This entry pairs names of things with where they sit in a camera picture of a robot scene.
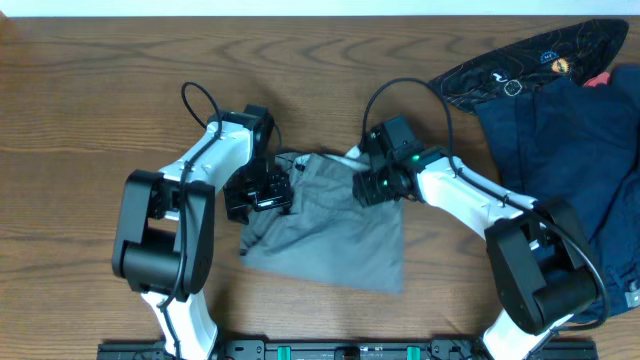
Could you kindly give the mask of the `grey shorts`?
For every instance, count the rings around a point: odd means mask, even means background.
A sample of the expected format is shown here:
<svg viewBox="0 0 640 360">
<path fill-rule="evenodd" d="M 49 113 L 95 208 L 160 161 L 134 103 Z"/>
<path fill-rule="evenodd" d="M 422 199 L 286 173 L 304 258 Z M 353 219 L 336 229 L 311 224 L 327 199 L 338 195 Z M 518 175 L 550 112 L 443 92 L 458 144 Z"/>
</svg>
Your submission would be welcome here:
<svg viewBox="0 0 640 360">
<path fill-rule="evenodd" d="M 252 212 L 241 234 L 244 266 L 280 275 L 399 294 L 404 288 L 404 207 L 363 207 L 353 176 L 368 169 L 357 148 L 343 156 L 277 155 L 293 189 L 290 208 Z"/>
</svg>

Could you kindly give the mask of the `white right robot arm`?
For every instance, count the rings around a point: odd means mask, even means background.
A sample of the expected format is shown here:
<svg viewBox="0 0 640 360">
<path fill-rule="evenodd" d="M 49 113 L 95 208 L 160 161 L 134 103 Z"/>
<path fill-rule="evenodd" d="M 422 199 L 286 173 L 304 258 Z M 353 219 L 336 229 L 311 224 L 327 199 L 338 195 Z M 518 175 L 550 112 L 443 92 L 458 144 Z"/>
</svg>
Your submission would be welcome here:
<svg viewBox="0 0 640 360">
<path fill-rule="evenodd" d="M 604 293 L 574 209 L 539 202 L 468 169 L 442 147 L 427 148 L 402 116 L 366 133 L 348 157 L 367 165 L 353 177 L 364 207 L 413 199 L 455 217 L 486 243 L 502 311 L 477 340 L 433 339 L 410 359 L 595 359 L 591 341 L 556 336 Z"/>
</svg>

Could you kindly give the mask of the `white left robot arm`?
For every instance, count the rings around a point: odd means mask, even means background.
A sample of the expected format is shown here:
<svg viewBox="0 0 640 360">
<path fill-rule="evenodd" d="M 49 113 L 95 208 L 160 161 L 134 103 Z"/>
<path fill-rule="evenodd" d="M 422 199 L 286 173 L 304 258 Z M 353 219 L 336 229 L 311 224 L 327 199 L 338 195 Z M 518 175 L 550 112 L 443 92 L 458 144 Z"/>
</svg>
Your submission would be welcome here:
<svg viewBox="0 0 640 360">
<path fill-rule="evenodd" d="M 290 208 L 293 191 L 273 166 L 269 110 L 248 105 L 213 115 L 202 138 L 174 163 L 127 178 L 112 270 L 153 309 L 173 359 L 214 359 L 218 327 L 203 291 L 214 252 L 216 197 L 229 220 Z"/>
</svg>

